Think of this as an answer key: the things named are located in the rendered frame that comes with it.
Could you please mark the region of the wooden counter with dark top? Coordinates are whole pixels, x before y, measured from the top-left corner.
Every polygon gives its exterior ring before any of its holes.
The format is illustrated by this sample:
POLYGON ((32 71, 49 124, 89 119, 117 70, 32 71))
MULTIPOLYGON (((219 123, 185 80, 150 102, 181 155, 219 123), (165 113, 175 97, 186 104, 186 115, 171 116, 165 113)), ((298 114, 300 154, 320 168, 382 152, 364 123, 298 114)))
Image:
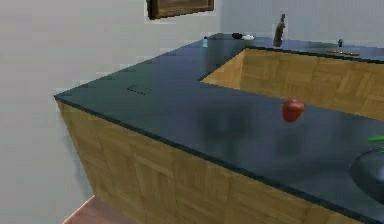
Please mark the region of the wooden counter with dark top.
POLYGON ((203 83, 249 46, 214 34, 56 95, 56 100, 354 218, 384 224, 384 205, 361 191, 350 164, 384 122, 316 106, 287 124, 281 100, 203 83))

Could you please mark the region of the red apple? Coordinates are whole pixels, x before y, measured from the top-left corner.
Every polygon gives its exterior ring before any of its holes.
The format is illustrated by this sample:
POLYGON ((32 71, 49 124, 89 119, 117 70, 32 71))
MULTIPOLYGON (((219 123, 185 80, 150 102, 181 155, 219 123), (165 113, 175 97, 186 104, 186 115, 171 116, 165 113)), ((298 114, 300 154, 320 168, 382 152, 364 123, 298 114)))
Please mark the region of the red apple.
POLYGON ((281 107, 281 115, 285 122, 292 123, 304 113, 304 104, 297 99, 287 99, 281 107))

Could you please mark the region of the dark round pot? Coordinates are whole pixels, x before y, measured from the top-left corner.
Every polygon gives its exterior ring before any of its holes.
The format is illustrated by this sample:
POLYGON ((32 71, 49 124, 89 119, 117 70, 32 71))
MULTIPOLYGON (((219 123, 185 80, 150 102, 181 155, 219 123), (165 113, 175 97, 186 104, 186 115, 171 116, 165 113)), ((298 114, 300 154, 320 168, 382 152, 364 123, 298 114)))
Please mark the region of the dark round pot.
POLYGON ((361 153, 351 164, 349 173, 364 193, 384 205, 384 148, 361 153))

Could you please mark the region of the brown framed wall picture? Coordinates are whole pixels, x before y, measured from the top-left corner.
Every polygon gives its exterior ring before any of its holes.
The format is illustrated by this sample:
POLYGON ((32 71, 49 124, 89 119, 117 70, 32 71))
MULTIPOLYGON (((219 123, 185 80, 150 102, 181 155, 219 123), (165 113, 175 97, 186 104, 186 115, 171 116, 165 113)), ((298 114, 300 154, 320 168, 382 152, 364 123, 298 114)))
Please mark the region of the brown framed wall picture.
POLYGON ((146 0, 146 3, 150 20, 214 10, 214 0, 146 0))

